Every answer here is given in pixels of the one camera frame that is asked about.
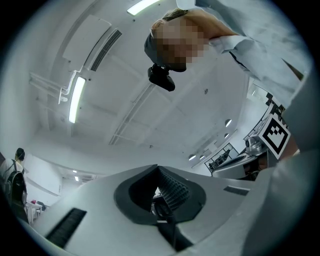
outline black slot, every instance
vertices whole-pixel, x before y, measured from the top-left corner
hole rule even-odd
[[[241,195],[241,196],[246,196],[249,192],[249,190],[247,190],[247,189],[241,189],[241,188],[232,187],[232,186],[227,186],[223,190],[228,191],[230,193],[237,194],[237,195]]]
[[[73,208],[46,236],[46,239],[64,248],[86,213],[84,210]]]

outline fluorescent light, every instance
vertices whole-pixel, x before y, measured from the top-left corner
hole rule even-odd
[[[158,2],[160,0],[142,0],[138,3],[136,3],[134,6],[132,6],[131,8],[129,8],[127,10],[128,13],[130,13],[131,15],[136,15],[137,13],[141,12],[143,9],[147,8],[148,6]]]
[[[225,127],[228,127],[231,124],[232,120],[231,119],[227,119],[225,120]]]
[[[75,86],[74,86],[74,90],[71,98],[70,112],[69,112],[69,121],[71,123],[76,122],[78,104],[79,104],[81,92],[82,92],[82,89],[84,88],[85,83],[86,83],[86,79],[80,76],[77,78],[75,82]]]
[[[196,157],[196,155],[195,154],[191,154],[191,155],[189,155],[189,161],[191,161],[192,159],[194,159]]]

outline desk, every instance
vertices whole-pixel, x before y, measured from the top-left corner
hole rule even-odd
[[[42,205],[37,204],[37,203],[31,203],[31,202],[26,202],[25,204],[26,207],[26,213],[27,217],[29,220],[30,225],[34,223],[34,214],[33,214],[33,209],[34,211],[40,210],[40,214],[42,213]]]

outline recessed ceiling light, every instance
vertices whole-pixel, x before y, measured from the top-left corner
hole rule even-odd
[[[189,161],[191,161],[192,159],[194,159],[196,157],[196,155],[195,154],[191,154],[191,155],[189,155]]]
[[[231,124],[232,120],[231,119],[227,119],[225,120],[224,124],[225,124],[225,127],[228,127],[230,124]]]
[[[69,112],[69,121],[71,123],[76,122],[78,104],[79,104],[81,92],[82,92],[82,89],[84,88],[85,82],[86,82],[86,79],[80,76],[77,78],[75,82],[75,86],[74,86],[74,90],[71,98],[70,112]]]
[[[129,8],[127,12],[133,16],[135,16],[137,13],[141,12],[143,9],[147,8],[148,6],[158,2],[160,0],[142,0],[138,3],[136,3],[134,6]]]

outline person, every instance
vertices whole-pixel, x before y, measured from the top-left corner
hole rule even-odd
[[[3,161],[0,167],[0,180],[2,190],[5,190],[5,184],[10,176],[10,174],[16,169],[17,172],[22,172],[25,175],[25,170],[22,166],[22,162],[25,159],[25,151],[22,148],[18,148],[15,152],[15,158],[6,159]]]
[[[295,27],[271,1],[176,0],[151,27],[144,51],[153,63],[176,72],[211,46],[287,108],[313,64]]]

